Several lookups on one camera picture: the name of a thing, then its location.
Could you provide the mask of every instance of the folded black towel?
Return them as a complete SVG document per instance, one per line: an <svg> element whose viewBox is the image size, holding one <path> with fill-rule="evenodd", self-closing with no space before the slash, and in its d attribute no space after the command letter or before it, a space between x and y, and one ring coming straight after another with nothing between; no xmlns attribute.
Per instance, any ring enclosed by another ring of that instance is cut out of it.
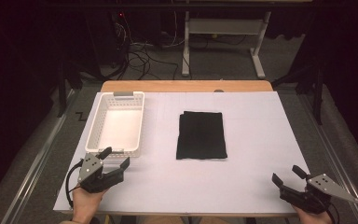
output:
<svg viewBox="0 0 358 224"><path fill-rule="evenodd" d="M222 113L185 111L179 119L176 159L225 159Z"/></svg>

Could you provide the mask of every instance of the white table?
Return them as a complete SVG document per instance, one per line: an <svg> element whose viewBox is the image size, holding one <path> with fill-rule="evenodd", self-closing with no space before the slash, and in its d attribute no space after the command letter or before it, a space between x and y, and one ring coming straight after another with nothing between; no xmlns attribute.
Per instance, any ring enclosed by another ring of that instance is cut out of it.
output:
<svg viewBox="0 0 358 224"><path fill-rule="evenodd" d="M99 95L71 167L85 156ZM179 115L185 110L223 113L226 160L175 159ZM309 170L277 92L146 92L143 125L141 157L131 161L124 182L104 195L100 212L220 217L295 214L290 204L279 198L272 173L285 185L303 190L305 181L291 169L296 164ZM76 178L74 172L71 186ZM54 210L71 212L64 185Z"/></svg>

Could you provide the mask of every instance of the white plastic basket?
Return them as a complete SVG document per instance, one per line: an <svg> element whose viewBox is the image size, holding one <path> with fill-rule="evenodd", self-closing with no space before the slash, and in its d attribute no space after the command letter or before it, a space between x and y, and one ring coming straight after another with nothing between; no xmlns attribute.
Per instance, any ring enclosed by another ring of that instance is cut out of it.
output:
<svg viewBox="0 0 358 224"><path fill-rule="evenodd" d="M141 91L105 92L92 120L86 151L111 147L109 157L139 157L145 94Z"/></svg>

